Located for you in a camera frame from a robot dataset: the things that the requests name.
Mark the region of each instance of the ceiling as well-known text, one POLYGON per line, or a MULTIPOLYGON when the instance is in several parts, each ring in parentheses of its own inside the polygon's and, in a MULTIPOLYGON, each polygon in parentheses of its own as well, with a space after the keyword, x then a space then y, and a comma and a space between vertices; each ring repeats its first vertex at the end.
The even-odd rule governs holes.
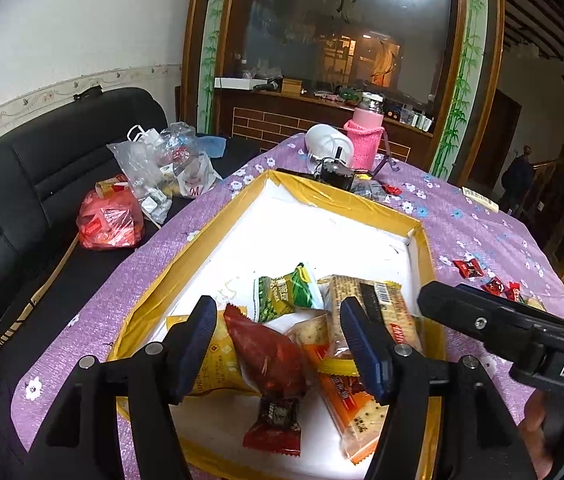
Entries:
POLYGON ((504 48, 533 45, 536 55, 564 61, 564 10, 558 0, 506 0, 504 48))

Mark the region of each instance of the sofa backrest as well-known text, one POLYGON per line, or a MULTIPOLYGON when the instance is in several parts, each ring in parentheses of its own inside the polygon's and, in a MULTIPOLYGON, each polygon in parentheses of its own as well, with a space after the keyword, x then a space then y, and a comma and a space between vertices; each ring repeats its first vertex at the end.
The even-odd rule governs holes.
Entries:
POLYGON ((167 121, 148 92, 123 88, 56 108, 0 138, 0 319, 23 284, 73 240, 89 189, 121 172, 106 145, 126 140, 135 124, 161 131, 167 121))

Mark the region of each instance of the human hand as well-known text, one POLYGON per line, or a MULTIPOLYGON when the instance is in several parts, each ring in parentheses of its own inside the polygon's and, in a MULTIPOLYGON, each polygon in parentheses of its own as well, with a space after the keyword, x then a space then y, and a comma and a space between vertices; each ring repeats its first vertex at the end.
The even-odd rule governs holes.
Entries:
POLYGON ((518 426, 538 480, 546 478, 553 467, 553 458, 546 450, 542 430, 542 422, 546 417, 545 399, 544 392, 535 390, 524 406, 524 420, 518 426))

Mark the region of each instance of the brick pattern panel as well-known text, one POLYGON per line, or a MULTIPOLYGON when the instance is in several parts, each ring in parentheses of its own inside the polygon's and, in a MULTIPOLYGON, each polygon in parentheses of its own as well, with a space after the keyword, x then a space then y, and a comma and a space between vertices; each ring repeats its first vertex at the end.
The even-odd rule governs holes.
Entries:
MULTIPOLYGON (((257 140, 261 152, 267 152, 295 134, 306 133, 315 124, 297 117, 268 114, 247 108, 233 108, 233 135, 257 140)), ((343 128, 337 129, 346 134, 343 128)), ((389 144, 393 157, 407 162, 411 148, 395 142, 389 144)), ((383 141, 380 143, 379 152, 386 153, 383 141)))

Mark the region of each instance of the purple tablecloth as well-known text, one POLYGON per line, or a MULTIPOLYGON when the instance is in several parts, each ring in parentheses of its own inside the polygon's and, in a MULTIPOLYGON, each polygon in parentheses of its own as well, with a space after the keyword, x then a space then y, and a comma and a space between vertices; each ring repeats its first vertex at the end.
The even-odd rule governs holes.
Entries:
MULTIPOLYGON (((202 195, 166 224, 145 246, 127 258, 91 298, 18 385, 11 416, 25 448, 29 448, 56 393, 77 360, 85 354, 104 360, 126 314, 188 240, 265 170, 286 168, 306 171, 303 134, 253 159, 202 195)), ((522 293, 543 301, 552 314, 564 317, 564 286, 526 227, 503 213, 491 213, 464 197, 462 191, 406 163, 400 171, 388 165, 379 180, 398 186, 401 197, 387 206, 420 219, 426 227, 437 278, 449 285, 481 286, 497 276, 503 282, 520 282, 522 293), (464 280, 452 260, 477 258, 486 276, 464 280)), ((448 331, 449 360, 465 354, 477 356, 506 401, 514 419, 523 417, 530 388, 509 376, 510 364, 484 351, 483 346, 448 331)), ((120 445, 126 477, 137 479, 137 463, 130 425, 120 418, 120 445)), ((204 472, 196 471, 197 478, 204 472)))

